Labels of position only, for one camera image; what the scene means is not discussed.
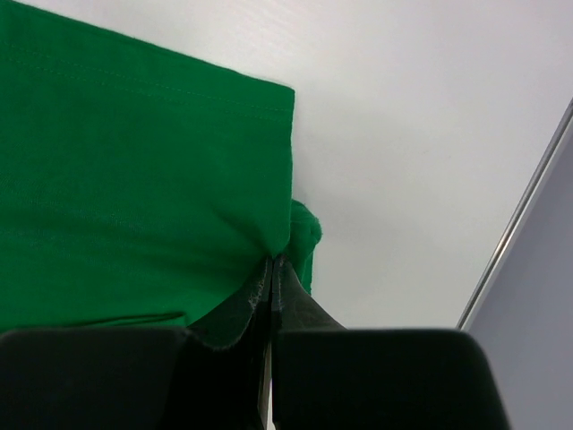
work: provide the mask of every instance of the white surface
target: white surface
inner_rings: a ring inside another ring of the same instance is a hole
[[[297,91],[314,293],[453,326],[573,95],[561,0],[28,0]]]

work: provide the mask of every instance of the green fabric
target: green fabric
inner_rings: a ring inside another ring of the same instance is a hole
[[[310,288],[292,90],[8,0],[0,65],[0,331],[186,325],[285,250]]]

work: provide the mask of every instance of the seam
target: seam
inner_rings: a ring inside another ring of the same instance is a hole
[[[225,110],[225,109],[220,109],[218,107],[206,107],[206,106],[202,106],[202,105],[195,105],[195,104],[191,104],[189,102],[185,102],[185,101],[181,101],[181,100],[175,100],[175,99],[170,99],[167,97],[162,97],[162,96],[158,96],[158,95],[154,95],[154,94],[148,94],[146,92],[142,92],[142,91],[137,91],[137,90],[130,90],[124,87],[118,87],[116,85],[112,85],[106,82],[100,82],[100,81],[94,81],[91,79],[85,79],[85,78],[80,78],[79,76],[74,76],[71,74],[67,74],[67,73],[61,73],[61,72],[57,72],[55,70],[51,70],[51,69],[47,69],[45,67],[40,67],[38,65],[34,65],[34,64],[28,64],[28,63],[24,63],[20,60],[16,60],[15,58],[10,58],[7,56],[4,56],[4,59],[6,61],[10,61],[12,63],[18,64],[18,65],[23,65],[25,67],[29,67],[31,69],[36,69],[36,70],[40,70],[42,72],[46,72],[46,73],[51,73],[57,76],[62,76],[64,78],[67,79],[73,79],[76,81],[80,81],[80,82],[90,82],[90,83],[97,83],[103,87],[108,87],[108,88],[112,88],[114,90],[120,90],[120,91],[124,91],[124,92],[128,92],[128,93],[132,93],[132,94],[136,94],[136,95],[140,95],[140,96],[145,96],[145,97],[149,97],[151,99],[160,99],[160,100],[164,100],[170,103],[174,103],[177,105],[183,105],[183,106],[194,106],[197,108],[205,108],[205,109],[209,109],[209,110],[216,110],[225,114],[229,114],[229,115],[237,115],[237,116],[245,116],[245,117],[249,117],[249,118],[256,118],[256,119],[261,119],[264,121],[272,121],[272,122],[276,122],[276,123],[286,123],[286,119],[284,118],[271,118],[268,116],[256,116],[256,115],[249,115],[249,114],[243,114],[241,112],[234,112],[234,111],[230,111],[230,110]]]
[[[32,55],[34,55],[34,56],[43,56],[44,58],[48,58],[48,59],[50,59],[50,60],[56,60],[56,61],[59,61],[59,62],[62,63],[62,64],[65,64],[65,65],[72,65],[72,66],[74,66],[74,67],[79,67],[79,68],[84,69],[84,70],[92,70],[92,71],[94,71],[94,72],[105,73],[105,74],[108,74],[108,75],[110,75],[110,76],[115,76],[115,77],[117,77],[117,78],[126,79],[126,80],[132,81],[132,82],[143,83],[143,84],[145,84],[145,85],[152,85],[152,86],[154,86],[154,87],[161,88],[161,89],[164,89],[164,90],[177,91],[177,92],[181,92],[181,93],[183,93],[183,94],[188,94],[188,95],[190,95],[190,96],[202,97],[202,98],[205,98],[205,99],[216,100],[216,101],[224,101],[224,102],[226,102],[226,103],[233,103],[233,104],[238,105],[238,106],[245,106],[245,107],[249,107],[249,108],[257,108],[257,109],[269,110],[269,111],[274,111],[274,112],[289,112],[289,110],[290,110],[290,109],[280,109],[280,108],[275,108],[275,107],[264,107],[264,106],[251,105],[251,104],[243,103],[243,102],[240,102],[240,101],[234,101],[234,100],[229,100],[229,99],[222,99],[222,98],[219,98],[219,97],[208,96],[207,94],[201,94],[201,93],[198,93],[198,92],[193,92],[193,91],[188,91],[188,90],[182,90],[182,89],[179,89],[179,88],[170,87],[170,86],[167,86],[167,85],[162,85],[162,84],[156,83],[156,82],[147,82],[147,81],[144,81],[144,80],[142,80],[142,79],[134,78],[134,77],[132,77],[132,76],[126,76],[126,75],[123,75],[123,74],[120,74],[120,73],[110,72],[110,71],[105,70],[105,69],[99,69],[99,68],[97,68],[97,67],[92,67],[92,66],[84,65],[84,64],[77,64],[77,63],[74,63],[74,62],[72,62],[72,61],[63,60],[62,58],[58,58],[57,56],[51,56],[51,55],[49,55],[49,54],[45,54],[45,53],[40,52],[40,51],[35,51],[35,50],[27,49],[27,48],[25,48],[25,47],[19,47],[19,46],[13,45],[13,44],[8,43],[8,42],[1,41],[0,43],[2,43],[2,45],[5,45],[6,47],[9,47],[9,48],[14,49],[14,50],[21,51],[21,52],[23,52],[23,53],[32,54]]]

